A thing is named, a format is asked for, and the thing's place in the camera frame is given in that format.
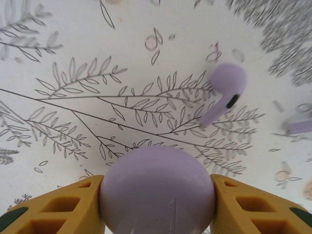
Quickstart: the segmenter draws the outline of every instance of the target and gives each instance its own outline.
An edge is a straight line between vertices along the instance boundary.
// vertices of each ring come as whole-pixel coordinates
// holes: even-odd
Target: botanical print paper
[[[105,174],[128,151],[167,145],[312,210],[309,0],[0,0],[1,210]],[[237,104],[219,64],[248,73]]]

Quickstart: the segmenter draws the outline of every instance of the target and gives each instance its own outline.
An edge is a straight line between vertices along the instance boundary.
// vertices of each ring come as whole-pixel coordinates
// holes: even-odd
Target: yellow 3d-printed part
[[[222,175],[211,175],[216,193],[212,234],[312,234],[291,210],[296,203]]]
[[[13,207],[28,210],[1,234],[103,234],[98,206],[104,176],[97,175]]]

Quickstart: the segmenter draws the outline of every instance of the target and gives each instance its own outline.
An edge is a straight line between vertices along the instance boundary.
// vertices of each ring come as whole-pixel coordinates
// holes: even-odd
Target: rectangular cutout
[[[272,206],[266,200],[258,197],[239,196],[236,201],[245,211],[252,212],[275,212]]]
[[[261,234],[300,234],[287,221],[252,220]]]
[[[21,230],[19,234],[57,234],[61,229],[66,219],[35,219],[28,222]]]
[[[41,212],[71,212],[79,203],[79,197],[57,197],[50,201]]]
[[[224,184],[225,184],[225,186],[228,186],[228,187],[237,187],[236,185],[234,185],[228,181],[225,181]]]
[[[79,186],[79,188],[89,188],[91,186],[91,182],[86,182]]]

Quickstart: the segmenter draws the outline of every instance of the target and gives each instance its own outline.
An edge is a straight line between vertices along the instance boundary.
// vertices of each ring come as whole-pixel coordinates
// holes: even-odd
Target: lavender earbud
[[[222,98],[199,119],[203,127],[214,123],[236,103],[246,88],[247,74],[240,66],[223,63],[211,75],[210,84]]]

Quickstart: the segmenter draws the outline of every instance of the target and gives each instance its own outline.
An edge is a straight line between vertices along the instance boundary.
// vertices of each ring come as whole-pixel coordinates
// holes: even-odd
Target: purple sphere
[[[201,234],[215,212],[215,191],[203,165],[178,149],[135,149],[102,181],[99,203],[114,234]]]

